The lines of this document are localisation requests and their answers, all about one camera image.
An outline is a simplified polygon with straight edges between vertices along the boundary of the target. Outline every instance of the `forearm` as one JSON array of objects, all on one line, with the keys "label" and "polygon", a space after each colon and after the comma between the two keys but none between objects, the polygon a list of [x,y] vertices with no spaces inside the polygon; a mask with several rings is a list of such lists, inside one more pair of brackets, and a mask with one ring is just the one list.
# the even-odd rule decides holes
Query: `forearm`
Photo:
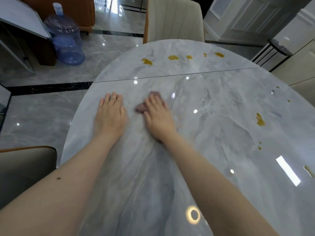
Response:
[{"label": "forearm", "polygon": [[179,134],[163,141],[215,236],[278,235],[251,203]]},{"label": "forearm", "polygon": [[0,211],[0,235],[76,235],[114,141],[97,137]]}]

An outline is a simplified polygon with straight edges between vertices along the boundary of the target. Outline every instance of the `white table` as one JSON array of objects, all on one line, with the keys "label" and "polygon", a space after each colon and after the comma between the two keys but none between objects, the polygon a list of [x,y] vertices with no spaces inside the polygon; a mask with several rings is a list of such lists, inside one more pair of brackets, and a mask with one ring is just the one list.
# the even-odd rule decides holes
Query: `white table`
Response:
[{"label": "white table", "polygon": [[[179,59],[169,60],[170,55]],[[123,95],[129,125],[101,169],[79,235],[212,234],[202,216],[195,225],[186,219],[186,209],[196,205],[186,183],[134,112],[151,90],[167,101],[179,133],[280,235],[313,235],[315,179],[303,167],[315,173],[315,108],[249,60],[189,40],[130,50],[106,67],[84,96],[61,164],[90,141],[98,101],[107,92]],[[265,126],[257,124],[257,113]],[[280,156],[301,181],[297,186],[278,164]]]}]

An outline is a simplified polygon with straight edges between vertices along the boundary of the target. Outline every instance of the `person's left hand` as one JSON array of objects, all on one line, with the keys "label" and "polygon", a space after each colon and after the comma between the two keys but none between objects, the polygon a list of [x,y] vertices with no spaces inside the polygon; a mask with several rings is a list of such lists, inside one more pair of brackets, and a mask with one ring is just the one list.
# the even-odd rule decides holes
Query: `person's left hand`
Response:
[{"label": "person's left hand", "polygon": [[123,106],[123,96],[115,92],[102,98],[94,121],[94,137],[105,136],[114,143],[124,134],[128,115]]}]

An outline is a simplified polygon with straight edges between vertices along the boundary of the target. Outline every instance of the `brown cleaning cloth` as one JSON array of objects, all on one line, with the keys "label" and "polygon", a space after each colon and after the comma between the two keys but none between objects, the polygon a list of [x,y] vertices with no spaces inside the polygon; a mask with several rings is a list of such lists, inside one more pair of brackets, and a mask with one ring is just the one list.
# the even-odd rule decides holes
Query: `brown cleaning cloth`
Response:
[{"label": "brown cleaning cloth", "polygon": [[[161,95],[160,95],[159,92],[157,92],[157,91],[151,91],[151,92],[149,93],[149,97],[150,97],[151,94],[153,94],[153,96],[158,96],[159,99],[162,101],[162,103],[164,103],[164,100],[162,99],[162,97],[161,97]],[[149,110],[148,110],[148,107],[147,107],[147,105],[146,105],[145,102],[140,103],[139,105],[136,106],[136,112],[138,112],[138,113],[144,113],[145,111],[149,111]]]}]

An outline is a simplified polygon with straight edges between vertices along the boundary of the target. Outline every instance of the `person's right arm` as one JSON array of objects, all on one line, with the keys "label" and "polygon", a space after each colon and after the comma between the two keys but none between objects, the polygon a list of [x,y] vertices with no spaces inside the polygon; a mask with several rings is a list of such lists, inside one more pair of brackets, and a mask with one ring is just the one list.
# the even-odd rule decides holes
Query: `person's right arm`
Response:
[{"label": "person's right arm", "polygon": [[215,236],[279,236],[243,194],[177,133],[171,112],[159,98],[146,99],[152,135],[168,149]]}]

